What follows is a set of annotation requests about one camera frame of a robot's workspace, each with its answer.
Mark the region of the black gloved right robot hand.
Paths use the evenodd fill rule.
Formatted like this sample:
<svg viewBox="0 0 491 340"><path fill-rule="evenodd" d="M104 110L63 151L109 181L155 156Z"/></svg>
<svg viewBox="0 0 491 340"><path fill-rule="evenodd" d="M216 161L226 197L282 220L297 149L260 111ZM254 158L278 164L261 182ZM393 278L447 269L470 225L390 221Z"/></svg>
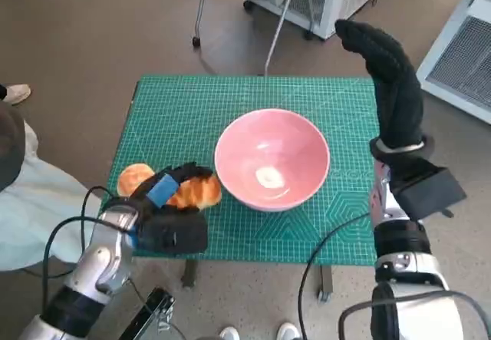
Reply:
<svg viewBox="0 0 491 340"><path fill-rule="evenodd" d="M368 23L339 19L335 31L346 51L359 54L374 82L379 135L383 150L423 146L423 94L414 66L402 45Z"/></svg>

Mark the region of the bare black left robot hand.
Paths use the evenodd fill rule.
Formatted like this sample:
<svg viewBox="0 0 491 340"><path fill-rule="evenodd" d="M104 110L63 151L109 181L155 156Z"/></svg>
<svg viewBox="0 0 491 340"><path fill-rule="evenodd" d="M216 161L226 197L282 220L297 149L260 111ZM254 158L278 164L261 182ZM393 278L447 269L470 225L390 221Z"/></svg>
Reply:
<svg viewBox="0 0 491 340"><path fill-rule="evenodd" d="M218 177L195 162L168 166L143 181L130 195L151 213L199 212L222 199Z"/></svg>

